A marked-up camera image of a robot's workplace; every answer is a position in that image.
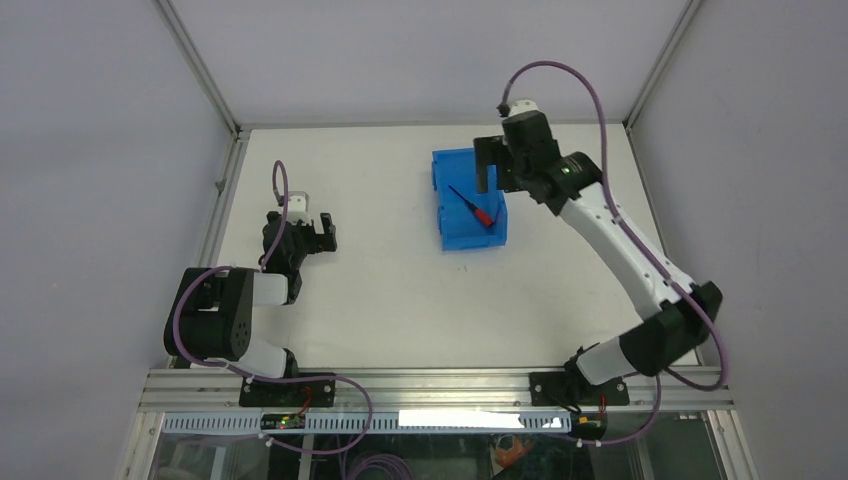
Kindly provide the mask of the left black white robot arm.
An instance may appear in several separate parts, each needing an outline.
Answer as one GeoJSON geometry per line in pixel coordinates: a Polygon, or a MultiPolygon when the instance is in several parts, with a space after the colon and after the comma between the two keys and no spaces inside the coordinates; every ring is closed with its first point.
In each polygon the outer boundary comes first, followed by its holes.
{"type": "Polygon", "coordinates": [[[263,378],[262,392],[275,405],[294,403],[301,392],[296,357],[253,332],[253,310],[294,304],[307,256],[337,250],[332,216],[321,213],[320,223],[322,230],[317,231],[307,213],[285,220],[280,212],[270,211],[257,269],[186,269],[164,329],[166,351],[201,366],[263,378]]]}

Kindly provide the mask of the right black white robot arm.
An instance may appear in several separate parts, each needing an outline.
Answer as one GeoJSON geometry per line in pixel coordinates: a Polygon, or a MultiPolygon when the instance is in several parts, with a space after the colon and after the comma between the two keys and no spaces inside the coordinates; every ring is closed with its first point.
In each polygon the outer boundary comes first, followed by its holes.
{"type": "Polygon", "coordinates": [[[502,122],[499,136],[473,141],[477,189],[526,191],[574,229],[601,258],[630,298],[640,323],[587,349],[564,365],[566,396],[588,405],[604,383],[628,374],[655,376],[702,345],[723,300],[660,256],[606,190],[601,168],[585,153],[564,155],[545,114],[529,109],[502,122]]]}

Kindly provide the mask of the red handled screwdriver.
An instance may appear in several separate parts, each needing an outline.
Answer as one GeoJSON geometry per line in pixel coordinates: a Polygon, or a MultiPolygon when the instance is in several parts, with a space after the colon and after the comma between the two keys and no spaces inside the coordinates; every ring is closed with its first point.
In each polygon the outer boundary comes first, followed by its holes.
{"type": "Polygon", "coordinates": [[[467,209],[472,213],[472,215],[478,220],[478,222],[483,227],[491,228],[495,225],[495,221],[491,216],[489,216],[483,209],[478,207],[475,203],[473,203],[466,196],[460,193],[454,186],[449,185],[448,188],[462,200],[467,209]]]}

